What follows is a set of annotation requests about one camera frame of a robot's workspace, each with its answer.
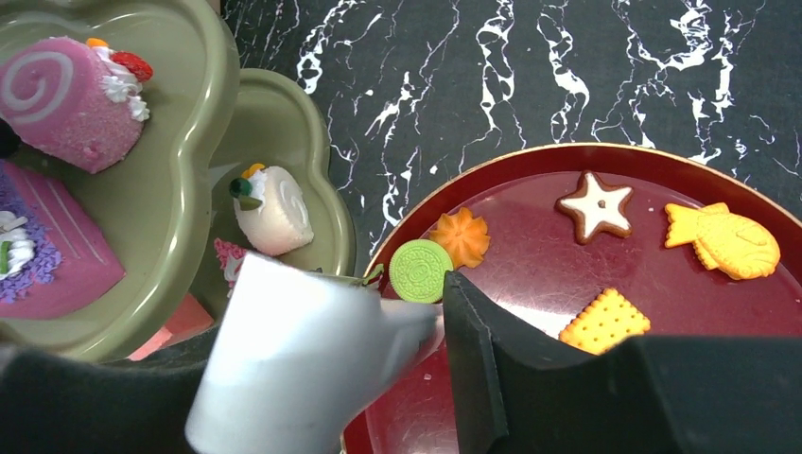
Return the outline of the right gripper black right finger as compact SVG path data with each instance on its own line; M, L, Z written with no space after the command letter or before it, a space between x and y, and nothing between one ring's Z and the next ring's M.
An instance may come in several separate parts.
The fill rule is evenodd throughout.
M634 336L593 356L445 278L462 453L797 453L801 341Z

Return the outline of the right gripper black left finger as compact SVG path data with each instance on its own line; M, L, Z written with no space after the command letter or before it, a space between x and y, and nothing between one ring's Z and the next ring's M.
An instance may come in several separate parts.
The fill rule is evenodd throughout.
M184 424L217 333L101 364L2 344L2 452L191 452Z

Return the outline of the purple frosted cake slice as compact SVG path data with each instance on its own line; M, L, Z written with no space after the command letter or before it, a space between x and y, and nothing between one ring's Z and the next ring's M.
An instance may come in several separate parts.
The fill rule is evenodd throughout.
M1 163L3 318L59 318L93 303L125 275L63 183Z

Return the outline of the red round lacquer tray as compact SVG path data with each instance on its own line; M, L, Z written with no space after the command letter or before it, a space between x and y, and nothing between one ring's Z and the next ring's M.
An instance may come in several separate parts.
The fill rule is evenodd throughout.
M557 199L581 173L596 173L633 196L625 208L633 231L587 244L574 237ZM665 206L725 203L766 227L781 260L767 278L735 281L709 271L689 245L664 245ZM655 334L787 336L801 334L801 223L743 183L669 154L617 145L562 145L511 153L446 183L399 223L373 258L387 264L404 243L425 238L443 214L469 209L489 227L483 262L465 276L492 300L556 336L603 290L622 293Z

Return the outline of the white plastic tongs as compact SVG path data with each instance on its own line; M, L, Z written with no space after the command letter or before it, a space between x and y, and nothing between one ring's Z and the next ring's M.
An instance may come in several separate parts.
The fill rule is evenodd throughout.
M199 453L331 453L444 335L443 311L243 260L184 434Z

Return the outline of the white sugared cake piece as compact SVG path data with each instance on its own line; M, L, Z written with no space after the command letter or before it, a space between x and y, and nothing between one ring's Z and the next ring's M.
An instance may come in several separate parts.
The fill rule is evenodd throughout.
M278 256L312 242L303 191L284 168L254 164L231 180L228 190L237 224L257 251Z

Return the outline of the pink rectangular cake bar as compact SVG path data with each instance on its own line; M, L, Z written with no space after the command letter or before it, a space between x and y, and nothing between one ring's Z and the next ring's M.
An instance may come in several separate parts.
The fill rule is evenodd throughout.
M1 117L22 142L96 174L138 142L152 76L143 58L98 38L47 38L2 63Z

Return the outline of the green three-tier serving stand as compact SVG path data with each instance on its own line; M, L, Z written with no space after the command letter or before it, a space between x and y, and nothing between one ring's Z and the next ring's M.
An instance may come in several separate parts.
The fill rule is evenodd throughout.
M1 56L48 37L98 37L155 71L140 141L96 175L31 148L15 156L65 183L126 269L97 302L49 321L3 320L1 338L71 358L124 358L150 338L185 294L214 317L227 303L213 242L244 244L228 182L254 163L287 169L303 189L315 231L284 256L303 270L346 275L356 241L347 208L329 182L328 132L293 80L243 69L235 40L203 1L5 1Z

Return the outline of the pink swirl roll cake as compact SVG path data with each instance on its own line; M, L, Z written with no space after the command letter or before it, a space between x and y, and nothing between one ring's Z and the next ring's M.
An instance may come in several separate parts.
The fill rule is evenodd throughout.
M128 355L128 359L142 360L156 351L198 335L213 323L213 318L198 300L187 293L167 322L148 341Z

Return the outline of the pink sprinkled cake slice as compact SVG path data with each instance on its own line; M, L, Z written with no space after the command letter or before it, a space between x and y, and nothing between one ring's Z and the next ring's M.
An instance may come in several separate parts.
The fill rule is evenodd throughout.
M233 292L242 261L248 251L219 237L214 240L213 246L220 263L220 269L223 272L223 278L228 284L229 291L227 293L227 297L230 297Z

